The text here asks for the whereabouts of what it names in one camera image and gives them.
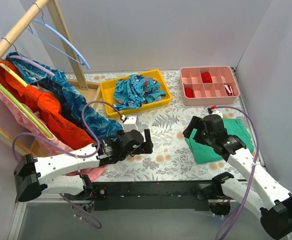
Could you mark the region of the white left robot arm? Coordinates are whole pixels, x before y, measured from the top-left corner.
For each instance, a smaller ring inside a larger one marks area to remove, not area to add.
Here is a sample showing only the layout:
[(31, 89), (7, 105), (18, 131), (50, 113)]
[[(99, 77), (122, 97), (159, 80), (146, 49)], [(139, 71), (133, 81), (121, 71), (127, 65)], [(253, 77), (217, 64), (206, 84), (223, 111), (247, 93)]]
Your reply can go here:
[(116, 164), (128, 156), (151, 154), (149, 129), (121, 132), (79, 150), (55, 156), (24, 155), (13, 175), (18, 202), (32, 201), (42, 194), (68, 194), (87, 200), (94, 194), (92, 180), (85, 169)]

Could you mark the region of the floral table mat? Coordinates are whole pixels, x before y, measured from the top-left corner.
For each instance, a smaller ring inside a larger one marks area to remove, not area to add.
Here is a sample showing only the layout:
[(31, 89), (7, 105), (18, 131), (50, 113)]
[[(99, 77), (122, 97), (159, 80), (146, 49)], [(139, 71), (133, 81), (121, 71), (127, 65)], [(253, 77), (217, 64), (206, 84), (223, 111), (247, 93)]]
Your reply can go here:
[(196, 163), (182, 132), (192, 116), (207, 115), (206, 106), (186, 106), (183, 103), (180, 72), (161, 72), (172, 95), (168, 105), (136, 113), (139, 131), (149, 129), (154, 144), (152, 154), (128, 156), (109, 165), (99, 176), (99, 182), (186, 181), (210, 180), (230, 172), (238, 179), (241, 174), (223, 159), (211, 163)]

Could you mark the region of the dark blue leaf print garment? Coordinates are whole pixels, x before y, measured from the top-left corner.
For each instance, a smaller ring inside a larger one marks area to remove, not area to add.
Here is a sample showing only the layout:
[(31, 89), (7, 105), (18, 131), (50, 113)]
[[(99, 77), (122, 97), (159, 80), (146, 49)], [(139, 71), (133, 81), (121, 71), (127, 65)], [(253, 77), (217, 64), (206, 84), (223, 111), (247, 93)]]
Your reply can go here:
[(53, 69), (40, 62), (36, 62), (55, 74), (54, 77), (46, 74), (38, 68), (18, 59), (9, 58), (11, 55), (17, 55), (16, 52), (10, 52), (6, 60), (14, 64), (19, 70), (21, 78), (28, 84), (40, 86), (53, 93), (62, 106), (62, 116), (67, 120), (74, 120), (76, 123), (83, 124), (85, 119), (88, 127), (92, 130), (98, 139), (103, 139), (110, 135), (117, 134), (122, 130), (122, 125), (113, 119), (100, 115), (94, 108), (88, 106), (84, 115), (83, 107), (87, 104), (85, 97), (68, 82), (64, 71)]

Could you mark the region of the red white striped sock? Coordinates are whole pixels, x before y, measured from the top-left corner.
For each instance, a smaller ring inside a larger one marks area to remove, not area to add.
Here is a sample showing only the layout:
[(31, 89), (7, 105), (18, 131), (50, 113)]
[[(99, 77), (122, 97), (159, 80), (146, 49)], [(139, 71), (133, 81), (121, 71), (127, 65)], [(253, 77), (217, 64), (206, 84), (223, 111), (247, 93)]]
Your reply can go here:
[(234, 96), (235, 96), (235, 95), (234, 95), (233, 88), (232, 88), (231, 85), (229, 85), (229, 84), (225, 84), (225, 85), (224, 85), (224, 88), (225, 88), (225, 91), (226, 91), (226, 93), (227, 93), (228, 96), (230, 96), (230, 97), (234, 97)]

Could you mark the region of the green hanger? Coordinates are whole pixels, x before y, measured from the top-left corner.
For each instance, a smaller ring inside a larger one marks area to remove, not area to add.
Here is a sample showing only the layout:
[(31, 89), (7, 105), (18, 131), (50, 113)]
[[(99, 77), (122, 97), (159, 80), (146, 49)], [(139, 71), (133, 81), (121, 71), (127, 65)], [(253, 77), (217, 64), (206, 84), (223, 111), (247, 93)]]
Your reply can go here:
[(49, 139), (53, 138), (48, 128), (38, 118), (25, 108), (7, 89), (0, 84), (0, 90), (7, 96)]

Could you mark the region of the yellow hanger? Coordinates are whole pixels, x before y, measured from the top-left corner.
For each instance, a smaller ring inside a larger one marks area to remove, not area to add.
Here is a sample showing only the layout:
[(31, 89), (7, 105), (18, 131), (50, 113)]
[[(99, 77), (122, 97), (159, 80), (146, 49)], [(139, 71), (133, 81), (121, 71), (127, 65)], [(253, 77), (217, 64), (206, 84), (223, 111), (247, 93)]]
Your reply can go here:
[(28, 84), (5, 64), (0, 63), (0, 67), (6, 70), (11, 76), (13, 76), (24, 88), (27, 87)]

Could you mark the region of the red rolled sock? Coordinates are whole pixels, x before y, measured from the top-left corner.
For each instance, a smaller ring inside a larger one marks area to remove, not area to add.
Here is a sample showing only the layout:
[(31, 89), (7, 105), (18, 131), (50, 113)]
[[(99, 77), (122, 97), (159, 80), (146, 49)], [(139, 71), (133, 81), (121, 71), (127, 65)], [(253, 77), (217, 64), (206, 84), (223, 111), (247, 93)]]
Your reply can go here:
[(203, 83), (212, 83), (212, 77), (208, 71), (201, 73)]
[(187, 98), (190, 98), (190, 99), (194, 98), (194, 92), (193, 92), (192, 88), (186, 87), (186, 88), (184, 88), (184, 91), (185, 91), (185, 96)]

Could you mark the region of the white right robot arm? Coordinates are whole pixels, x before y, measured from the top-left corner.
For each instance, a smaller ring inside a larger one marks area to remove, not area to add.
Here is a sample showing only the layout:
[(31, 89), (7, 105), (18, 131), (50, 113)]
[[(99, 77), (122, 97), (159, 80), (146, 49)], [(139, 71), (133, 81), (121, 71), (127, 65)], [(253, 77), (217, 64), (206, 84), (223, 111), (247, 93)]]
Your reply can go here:
[(204, 118), (193, 116), (183, 135), (211, 147), (248, 180), (248, 185), (243, 185), (228, 172), (214, 177), (212, 194), (216, 198), (228, 196), (239, 202), (260, 219), (266, 233), (275, 240), (292, 232), (292, 193), (254, 162), (238, 136), (228, 134), (222, 117), (214, 113)]

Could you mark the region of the orange garment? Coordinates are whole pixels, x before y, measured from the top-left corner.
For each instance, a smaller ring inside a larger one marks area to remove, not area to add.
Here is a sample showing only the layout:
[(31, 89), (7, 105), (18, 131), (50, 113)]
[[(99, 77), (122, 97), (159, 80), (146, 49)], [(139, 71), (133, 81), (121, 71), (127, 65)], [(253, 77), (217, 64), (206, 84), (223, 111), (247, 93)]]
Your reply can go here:
[(33, 112), (39, 113), (39, 118), (48, 126), (52, 134), (62, 143), (73, 150), (78, 150), (92, 144), (94, 140), (81, 127), (62, 116), (62, 106), (54, 94), (40, 91), (34, 86), (24, 86), (10, 73), (21, 77), (19, 70), (13, 63), (0, 61), (0, 83), (20, 103), (26, 105)]

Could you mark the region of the blue shark print shorts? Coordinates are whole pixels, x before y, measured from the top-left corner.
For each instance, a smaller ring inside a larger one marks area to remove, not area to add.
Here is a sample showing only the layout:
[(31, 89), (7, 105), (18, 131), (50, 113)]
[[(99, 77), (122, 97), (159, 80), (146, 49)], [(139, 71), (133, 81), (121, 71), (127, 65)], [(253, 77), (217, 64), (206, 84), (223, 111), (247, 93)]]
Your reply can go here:
[(160, 87), (161, 84), (153, 77), (140, 74), (119, 79), (114, 90), (114, 99), (117, 101), (114, 106), (120, 111), (160, 101), (166, 96)]

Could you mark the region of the yellow plastic tray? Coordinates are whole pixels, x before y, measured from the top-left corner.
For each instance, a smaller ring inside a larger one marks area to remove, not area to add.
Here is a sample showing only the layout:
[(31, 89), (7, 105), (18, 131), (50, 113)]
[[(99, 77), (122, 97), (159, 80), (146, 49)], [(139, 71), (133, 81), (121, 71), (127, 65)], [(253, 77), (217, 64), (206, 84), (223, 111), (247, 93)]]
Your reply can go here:
[[(170, 93), (170, 90), (168, 89), (168, 86), (167, 86), (161, 72), (158, 69), (149, 70), (149, 71), (140, 72), (140, 73), (131, 74), (131, 75), (144, 75), (144, 76), (152, 77), (152, 78), (156, 79), (161, 84), (160, 89), (166, 93), (166, 96), (163, 97), (162, 100), (160, 100), (160, 101), (143, 104), (142, 107), (140, 107), (140, 108), (119, 110), (120, 113), (122, 113), (123, 115), (131, 115), (131, 114), (138, 113), (141, 111), (146, 111), (146, 110), (150, 110), (153, 108), (162, 107), (162, 106), (167, 105), (172, 100), (172, 95)], [(116, 83), (119, 79), (127, 79), (129, 76), (130, 75), (103, 81), (100, 84), (103, 100), (112, 104), (112, 105), (117, 103), (117, 101), (114, 99), (114, 90), (115, 90)]]

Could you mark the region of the wooden clothes rack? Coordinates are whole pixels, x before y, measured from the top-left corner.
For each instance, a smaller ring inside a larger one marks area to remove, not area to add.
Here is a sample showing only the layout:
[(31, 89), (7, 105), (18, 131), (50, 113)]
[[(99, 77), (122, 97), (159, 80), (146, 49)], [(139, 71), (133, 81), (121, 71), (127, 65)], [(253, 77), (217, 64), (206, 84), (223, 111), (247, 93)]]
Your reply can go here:
[[(67, 79), (76, 88), (83, 91), (83, 94), (89, 101), (100, 100), (101, 88), (97, 82), (87, 82), (84, 76), (82, 66), (86, 66), (90, 69), (87, 60), (84, 59), (83, 55), (73, 46), (68, 28), (66, 26), (60, 5), (57, 0), (37, 0), (31, 7), (25, 12), (25, 14), (15, 23), (15, 25), (9, 30), (5, 37), (0, 41), (0, 59), (6, 54), (10, 47), (13, 46), (15, 41), (20, 35), (26, 30), (31, 24), (35, 17), (47, 6), (50, 17), (54, 23), (55, 30), (60, 33), (58, 35), (62, 42), (64, 50), (58, 50), (68, 57), (72, 71), (76, 76), (76, 79)], [(0, 140), (11, 146), (13, 136), (0, 127)], [(39, 147), (37, 140), (34, 140), (31, 148), (27, 148), (20, 142), (16, 142), (16, 151), (19, 154), (38, 154), (44, 153), (43, 149)]]

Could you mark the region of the pink patterned garment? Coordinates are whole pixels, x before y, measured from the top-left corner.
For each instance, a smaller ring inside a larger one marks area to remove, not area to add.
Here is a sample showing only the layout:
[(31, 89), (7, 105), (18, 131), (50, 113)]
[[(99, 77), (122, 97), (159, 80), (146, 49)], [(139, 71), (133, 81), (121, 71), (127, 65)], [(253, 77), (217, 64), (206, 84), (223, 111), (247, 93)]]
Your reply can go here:
[[(5, 106), (8, 108), (8, 110), (12, 113), (14, 116), (15, 120), (24, 128), (28, 129), (31, 133), (35, 135), (39, 135), (43, 137), (44, 139), (48, 140), (50, 143), (60, 147), (63, 150), (66, 150), (68, 152), (73, 151), (73, 149), (66, 144), (64, 144), (62, 141), (60, 141), (54, 134), (52, 134), (53, 138), (48, 138), (42, 130), (39, 129), (35, 125), (34, 122), (31, 121), (31, 119), (21, 110), (19, 107), (3, 92), (1, 89), (4, 88), (1, 83), (0, 83), (0, 100), (5, 104)], [(35, 117), (36, 120), (39, 120), (40, 123), (43, 124), (43, 121), (40, 120), (38, 117), (35, 116), (35, 114), (30, 110), (29, 107), (26, 105), (22, 104), (23, 107), (26, 107), (26, 109), (30, 112), (30, 115), (32, 117)], [(44, 157), (46, 156), (54, 156), (58, 154), (62, 154), (63, 152), (56, 149), (55, 147), (49, 145), (48, 143), (38, 139), (39, 145), (44, 149), (45, 154), (43, 155)], [(89, 176), (89, 179), (94, 182), (100, 175), (102, 175), (105, 171), (107, 170), (106, 166), (101, 166), (101, 167), (95, 167), (95, 168), (86, 168), (80, 170), (80, 172), (71, 172), (68, 173), (67, 175), (69, 176), (74, 176), (76, 174), (85, 174)]]

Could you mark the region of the purple hanger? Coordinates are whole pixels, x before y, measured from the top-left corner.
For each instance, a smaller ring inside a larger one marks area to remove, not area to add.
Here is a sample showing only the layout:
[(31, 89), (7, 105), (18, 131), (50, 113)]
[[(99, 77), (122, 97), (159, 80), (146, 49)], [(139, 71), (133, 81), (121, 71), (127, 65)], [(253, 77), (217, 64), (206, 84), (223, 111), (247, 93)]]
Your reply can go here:
[(22, 56), (22, 55), (19, 54), (17, 51), (15, 51), (15, 52), (17, 53), (17, 55), (11, 55), (9, 58), (24, 61), (24, 62), (26, 62), (26, 63), (28, 63), (28, 64), (30, 64), (30, 65), (32, 65), (32, 66), (38, 68), (39, 70), (45, 72), (46, 74), (48, 74), (48, 75), (50, 75), (50, 76), (52, 76), (52, 77), (55, 76), (55, 74), (54, 74), (53, 72), (51, 72), (50, 70), (46, 69), (45, 67), (43, 67), (43, 66), (41, 66), (40, 64), (34, 62), (33, 60), (30, 60), (30, 59), (28, 59), (28, 58)]

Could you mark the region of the green folded cloth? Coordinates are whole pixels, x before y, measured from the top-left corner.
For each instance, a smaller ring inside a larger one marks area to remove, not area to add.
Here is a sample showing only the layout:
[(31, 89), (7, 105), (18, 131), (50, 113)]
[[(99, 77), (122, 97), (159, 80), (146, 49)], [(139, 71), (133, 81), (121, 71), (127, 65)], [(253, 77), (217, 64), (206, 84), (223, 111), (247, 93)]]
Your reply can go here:
[[(240, 119), (226, 118), (224, 119), (224, 126), (228, 134), (238, 136), (246, 144), (250, 152), (254, 151), (255, 148), (251, 141), (252, 137)], [(222, 157), (216, 154), (211, 147), (202, 145), (193, 140), (196, 131), (196, 129), (193, 129), (190, 137), (185, 137), (185, 142), (191, 150), (196, 163), (205, 164), (221, 160)]]

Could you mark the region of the pink divided organizer box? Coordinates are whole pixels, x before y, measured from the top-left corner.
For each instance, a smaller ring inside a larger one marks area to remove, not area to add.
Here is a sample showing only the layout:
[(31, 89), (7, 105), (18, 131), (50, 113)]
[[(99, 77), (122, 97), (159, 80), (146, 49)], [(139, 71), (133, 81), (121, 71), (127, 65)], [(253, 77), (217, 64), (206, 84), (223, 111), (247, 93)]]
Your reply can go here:
[[(210, 73), (212, 83), (202, 82), (203, 72)], [(186, 106), (229, 105), (240, 96), (233, 70), (229, 66), (183, 67), (180, 69), (180, 84)], [(228, 96), (224, 85), (231, 85), (235, 96)], [(187, 98), (184, 88), (192, 88), (194, 98)]]

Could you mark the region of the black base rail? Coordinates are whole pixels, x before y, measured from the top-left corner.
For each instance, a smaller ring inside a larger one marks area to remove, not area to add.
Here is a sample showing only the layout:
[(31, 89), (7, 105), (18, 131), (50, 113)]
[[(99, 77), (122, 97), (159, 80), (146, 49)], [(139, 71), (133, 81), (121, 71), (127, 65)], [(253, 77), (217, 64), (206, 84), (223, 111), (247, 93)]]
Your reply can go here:
[(216, 193), (212, 180), (94, 182), (91, 186), (91, 193), (66, 197), (76, 203), (93, 201), (96, 211), (191, 209), (227, 216), (238, 206)]

